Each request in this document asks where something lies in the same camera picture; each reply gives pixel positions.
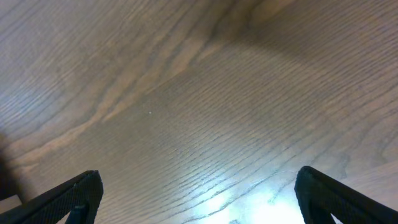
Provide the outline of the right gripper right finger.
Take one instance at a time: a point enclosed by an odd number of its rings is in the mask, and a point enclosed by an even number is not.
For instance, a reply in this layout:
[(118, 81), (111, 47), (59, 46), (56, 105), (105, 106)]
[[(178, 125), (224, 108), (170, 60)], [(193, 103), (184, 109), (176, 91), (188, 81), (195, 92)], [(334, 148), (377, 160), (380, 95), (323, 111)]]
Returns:
[(397, 223), (397, 211), (310, 166), (299, 170), (294, 190), (305, 223)]

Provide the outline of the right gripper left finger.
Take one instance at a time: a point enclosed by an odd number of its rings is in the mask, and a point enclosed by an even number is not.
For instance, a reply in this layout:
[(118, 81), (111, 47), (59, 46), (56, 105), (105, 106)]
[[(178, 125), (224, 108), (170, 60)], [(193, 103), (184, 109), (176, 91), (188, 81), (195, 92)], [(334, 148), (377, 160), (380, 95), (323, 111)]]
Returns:
[(93, 224), (102, 196), (100, 173), (88, 170), (2, 213), (1, 223), (57, 223), (67, 217), (67, 223)]

